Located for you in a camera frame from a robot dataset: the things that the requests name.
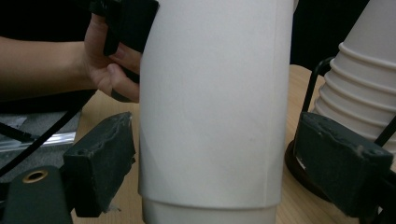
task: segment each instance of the forearm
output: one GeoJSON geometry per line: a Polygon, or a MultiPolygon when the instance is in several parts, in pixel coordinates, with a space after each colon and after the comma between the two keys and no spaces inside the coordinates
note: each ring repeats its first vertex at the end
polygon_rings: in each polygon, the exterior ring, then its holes
{"type": "Polygon", "coordinates": [[[0,37],[0,102],[94,89],[83,42],[29,42],[0,37]]]}

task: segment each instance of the white cylinder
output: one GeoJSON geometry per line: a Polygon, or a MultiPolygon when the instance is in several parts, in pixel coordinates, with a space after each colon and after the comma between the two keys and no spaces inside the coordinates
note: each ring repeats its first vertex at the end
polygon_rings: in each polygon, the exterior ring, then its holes
{"type": "MultiPolygon", "coordinates": [[[[372,0],[340,44],[314,112],[374,141],[396,116],[396,1],[372,0]]],[[[396,155],[396,134],[383,146],[396,155]]]]}
{"type": "Polygon", "coordinates": [[[141,64],[146,223],[275,223],[293,3],[160,1],[141,64]]]}

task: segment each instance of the wooden table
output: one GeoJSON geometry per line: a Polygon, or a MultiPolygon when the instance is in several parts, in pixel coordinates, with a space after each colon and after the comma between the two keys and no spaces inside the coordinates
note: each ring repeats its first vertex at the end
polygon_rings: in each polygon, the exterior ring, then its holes
{"type": "MultiPolygon", "coordinates": [[[[287,130],[285,149],[293,139],[300,111],[303,105],[310,71],[301,66],[290,66],[289,108],[287,116],[287,130]]],[[[318,79],[317,88],[323,83],[318,79]]],[[[77,140],[101,120],[121,112],[131,111],[133,114],[133,132],[135,148],[139,139],[139,105],[119,103],[97,92],[84,106],[78,126],[77,140]]],[[[137,193],[138,161],[132,171],[125,176],[116,197],[112,202],[113,209],[98,218],[81,218],[73,214],[76,224],[143,224],[141,197],[137,193]]],[[[277,208],[276,223],[282,224],[327,224],[327,223],[359,223],[356,218],[346,217],[333,204],[327,203],[301,186],[289,170],[284,166],[282,201],[277,208]]]]}

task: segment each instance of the finger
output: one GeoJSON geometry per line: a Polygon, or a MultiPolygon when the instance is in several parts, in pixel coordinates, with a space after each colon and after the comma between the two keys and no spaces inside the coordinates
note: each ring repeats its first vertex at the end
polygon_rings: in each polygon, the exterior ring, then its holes
{"type": "Polygon", "coordinates": [[[108,65],[107,70],[110,74],[112,87],[111,96],[121,102],[139,102],[139,85],[132,82],[121,67],[115,63],[108,65]]]}
{"type": "Polygon", "coordinates": [[[142,58],[140,52],[119,43],[116,53],[110,55],[109,58],[122,67],[140,74],[140,60],[142,58]]]}

